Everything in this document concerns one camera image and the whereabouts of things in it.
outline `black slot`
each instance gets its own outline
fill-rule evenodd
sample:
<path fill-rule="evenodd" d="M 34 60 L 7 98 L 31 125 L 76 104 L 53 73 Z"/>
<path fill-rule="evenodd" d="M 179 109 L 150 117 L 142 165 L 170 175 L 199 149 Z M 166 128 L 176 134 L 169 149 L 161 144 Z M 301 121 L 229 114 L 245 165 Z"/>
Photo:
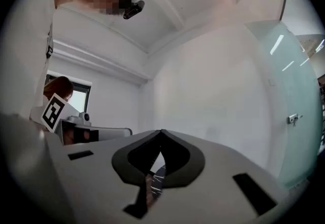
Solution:
<path fill-rule="evenodd" d="M 68 154 L 70 160 L 76 160 L 90 155 L 93 155 L 93 152 L 90 150 Z"/>
<path fill-rule="evenodd" d="M 263 215 L 274 206 L 276 203 L 265 193 L 264 190 L 246 173 L 233 176 L 243 194 L 249 200 L 258 215 Z"/>

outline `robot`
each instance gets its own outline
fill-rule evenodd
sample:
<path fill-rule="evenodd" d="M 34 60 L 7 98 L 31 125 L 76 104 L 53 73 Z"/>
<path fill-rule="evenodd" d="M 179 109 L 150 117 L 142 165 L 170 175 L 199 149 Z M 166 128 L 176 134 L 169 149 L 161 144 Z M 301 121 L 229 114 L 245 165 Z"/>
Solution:
<path fill-rule="evenodd" d="M 59 118 L 51 133 L 0 116 L 12 177 L 58 221 L 272 222 L 290 206 L 287 191 L 269 173 L 229 147 L 169 130 L 132 135 L 93 127 L 89 119 Z M 94 134 L 65 145 L 72 128 L 76 139 L 80 130 Z M 160 153 L 165 162 L 153 172 Z"/>

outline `ceiling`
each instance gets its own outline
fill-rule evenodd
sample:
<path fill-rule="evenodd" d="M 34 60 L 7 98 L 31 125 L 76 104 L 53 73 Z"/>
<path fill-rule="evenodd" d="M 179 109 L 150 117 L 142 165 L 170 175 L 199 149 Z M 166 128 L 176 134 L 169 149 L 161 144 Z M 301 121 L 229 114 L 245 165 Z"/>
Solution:
<path fill-rule="evenodd" d="M 143 0 L 144 10 L 129 20 L 82 10 L 76 4 L 63 8 L 78 12 L 106 27 L 118 32 L 135 46 L 148 53 L 150 46 L 167 35 L 177 33 L 192 19 L 204 11 L 226 5 L 234 5 L 239 0 Z"/>

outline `glass door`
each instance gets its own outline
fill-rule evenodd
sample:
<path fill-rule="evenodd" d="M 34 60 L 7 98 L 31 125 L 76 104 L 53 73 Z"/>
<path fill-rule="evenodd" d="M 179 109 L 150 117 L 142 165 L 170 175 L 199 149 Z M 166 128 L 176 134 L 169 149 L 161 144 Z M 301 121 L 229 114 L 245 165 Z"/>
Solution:
<path fill-rule="evenodd" d="M 275 117 L 281 121 L 278 133 L 287 133 L 278 179 L 290 188 L 308 177 L 316 163 L 322 129 L 317 78 L 298 39 L 282 22 L 253 22 L 246 27 L 261 44 L 263 56 L 271 68 L 269 85 L 277 85 L 281 92 L 278 94 L 285 99 L 286 110 L 275 112 Z M 299 119 L 287 124 L 286 118 L 295 114 Z"/>

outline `person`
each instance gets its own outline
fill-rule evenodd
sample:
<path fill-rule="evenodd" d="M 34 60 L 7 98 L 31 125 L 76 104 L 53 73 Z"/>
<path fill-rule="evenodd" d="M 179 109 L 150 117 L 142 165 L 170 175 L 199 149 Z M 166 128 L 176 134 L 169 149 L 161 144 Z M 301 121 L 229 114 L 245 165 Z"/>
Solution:
<path fill-rule="evenodd" d="M 46 84 L 43 91 L 43 97 L 44 100 L 46 99 L 46 103 L 49 102 L 54 93 L 68 102 L 73 94 L 72 82 L 67 77 L 61 76 Z"/>
<path fill-rule="evenodd" d="M 54 11 L 69 2 L 108 15 L 122 15 L 133 0 L 16 0 L 0 37 L 0 113 L 29 119 L 41 107 L 53 53 Z"/>
<path fill-rule="evenodd" d="M 72 82 L 64 76 L 58 77 L 48 84 L 45 85 L 43 91 L 43 105 L 37 106 L 37 104 L 31 109 L 29 119 L 32 120 L 37 126 L 40 126 L 41 129 L 45 130 L 44 125 L 41 121 L 42 113 L 45 110 L 48 102 L 52 96 L 56 93 L 60 98 L 65 101 L 69 101 L 73 94 L 73 84 Z"/>

